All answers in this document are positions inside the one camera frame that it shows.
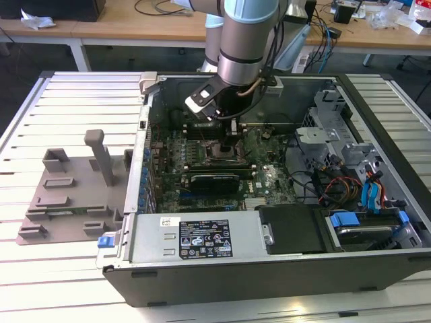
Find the slotted metal surface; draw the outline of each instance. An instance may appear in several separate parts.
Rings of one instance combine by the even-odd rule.
[[[380,75],[349,75],[350,81],[413,166],[424,184],[431,190],[431,126],[427,116],[393,81]],[[365,142],[370,139],[354,113],[353,124]]]
[[[0,140],[0,322],[396,323],[431,318],[430,271],[385,291],[138,309],[128,306],[96,268],[95,242],[18,246],[13,239],[39,181],[41,159],[49,145],[64,147],[70,156],[91,155],[79,136],[87,129],[100,128],[110,141],[111,155],[133,146],[140,103],[135,97],[125,97],[133,104],[106,104],[110,97],[100,91],[136,90],[138,79],[138,73],[56,73],[51,80],[42,79],[23,105],[22,117],[16,118],[16,124]],[[87,100],[80,101],[83,104],[70,100],[74,90],[85,89],[96,89],[101,96],[91,96],[93,100],[87,104]],[[54,94],[63,99],[44,104],[41,96],[55,90],[70,92],[65,97]],[[392,123],[397,127],[403,124]],[[422,155],[408,154],[421,160]],[[211,293],[211,277],[203,283],[208,283]],[[359,316],[340,317],[339,312],[357,312]]]

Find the warning label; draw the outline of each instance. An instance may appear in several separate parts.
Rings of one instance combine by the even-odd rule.
[[[229,221],[180,222],[182,259],[232,257]]]

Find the silver bracket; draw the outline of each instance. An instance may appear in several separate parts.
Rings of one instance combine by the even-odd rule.
[[[143,72],[139,78],[139,90],[142,96],[146,96],[153,92],[161,79],[159,79],[157,72]]]
[[[271,234],[271,228],[264,224],[262,225],[263,239],[265,240],[265,244],[267,246],[272,246],[274,244],[274,238]]]
[[[359,165],[375,151],[376,149],[371,143],[349,143],[343,147],[341,153],[346,165]]]

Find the metal case frame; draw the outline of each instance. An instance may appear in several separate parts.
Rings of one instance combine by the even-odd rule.
[[[348,77],[315,75],[288,78],[328,79],[335,84],[349,107],[361,116],[374,146],[417,209],[424,231],[429,234],[430,192]],[[151,106],[152,95],[148,96],[146,104]],[[134,167],[139,168],[139,164],[132,161],[131,178]],[[165,263],[133,263],[131,246],[139,216],[145,215],[129,210],[117,250],[118,261],[103,268],[103,275],[134,307],[381,290],[431,266],[431,248],[280,255],[240,261],[178,259]]]

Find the red wire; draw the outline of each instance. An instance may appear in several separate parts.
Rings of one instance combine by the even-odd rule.
[[[338,180],[344,180],[344,179],[348,179],[348,180],[351,180],[351,181],[353,181],[353,182],[356,182],[359,186],[361,186],[362,187],[362,183],[359,181],[359,180],[356,180],[355,178],[351,178],[351,177],[347,177],[347,176],[344,176],[344,177],[336,177],[336,178],[334,178],[332,181],[330,181],[330,183],[328,184],[328,186],[326,186],[326,189],[325,189],[325,194],[328,192],[328,190],[331,188],[331,186],[334,184],[334,182],[336,182],[336,181],[338,181]],[[321,202],[323,200],[323,196],[321,196],[320,197],[320,199],[319,199],[319,203]]]

